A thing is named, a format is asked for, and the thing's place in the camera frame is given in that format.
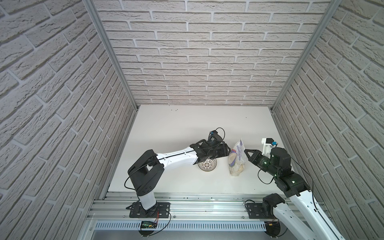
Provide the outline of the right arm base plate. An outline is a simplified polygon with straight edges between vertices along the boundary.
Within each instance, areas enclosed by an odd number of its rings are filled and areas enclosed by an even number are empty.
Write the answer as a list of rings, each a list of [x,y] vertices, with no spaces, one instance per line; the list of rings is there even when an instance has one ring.
[[[271,206],[264,203],[246,203],[249,219],[274,219]]]

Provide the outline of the clear oats bag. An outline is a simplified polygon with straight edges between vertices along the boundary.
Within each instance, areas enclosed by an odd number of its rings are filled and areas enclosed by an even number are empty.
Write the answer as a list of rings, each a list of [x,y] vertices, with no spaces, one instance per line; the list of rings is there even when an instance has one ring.
[[[242,139],[240,139],[228,156],[229,171],[232,177],[237,177],[244,171],[246,160],[245,146]]]

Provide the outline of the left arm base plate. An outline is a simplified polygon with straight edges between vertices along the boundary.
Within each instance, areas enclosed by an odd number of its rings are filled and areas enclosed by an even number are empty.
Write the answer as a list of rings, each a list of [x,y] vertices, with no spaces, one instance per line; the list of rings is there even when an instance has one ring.
[[[157,202],[153,207],[148,210],[145,210],[139,201],[134,202],[130,206],[126,207],[126,210],[130,211],[130,218],[160,218],[167,219],[169,218],[171,203],[169,202]]]

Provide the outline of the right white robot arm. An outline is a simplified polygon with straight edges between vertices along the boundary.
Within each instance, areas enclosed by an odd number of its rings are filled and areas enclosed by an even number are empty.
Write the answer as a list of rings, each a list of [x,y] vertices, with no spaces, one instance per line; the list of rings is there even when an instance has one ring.
[[[306,222],[292,212],[279,194],[263,198],[264,212],[282,222],[298,240],[343,240],[313,194],[313,188],[304,178],[295,173],[291,166],[291,156],[284,148],[271,148],[268,154],[259,150],[245,150],[253,165],[273,176],[277,187],[299,210]]]

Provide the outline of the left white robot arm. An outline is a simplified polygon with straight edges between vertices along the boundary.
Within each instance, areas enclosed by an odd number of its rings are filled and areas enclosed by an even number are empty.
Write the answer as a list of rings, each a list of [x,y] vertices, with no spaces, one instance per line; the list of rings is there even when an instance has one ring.
[[[127,179],[131,180],[141,207],[148,211],[157,204],[154,189],[166,170],[227,157],[230,152],[231,148],[220,136],[211,136],[208,140],[200,140],[185,149],[166,154],[147,150],[128,169]]]

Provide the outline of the patterned ceramic breakfast bowl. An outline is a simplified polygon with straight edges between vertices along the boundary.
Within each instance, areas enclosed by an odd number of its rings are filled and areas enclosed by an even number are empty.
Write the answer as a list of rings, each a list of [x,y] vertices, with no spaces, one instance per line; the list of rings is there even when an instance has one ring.
[[[206,159],[204,162],[198,163],[198,167],[204,172],[211,172],[217,167],[217,160]]]

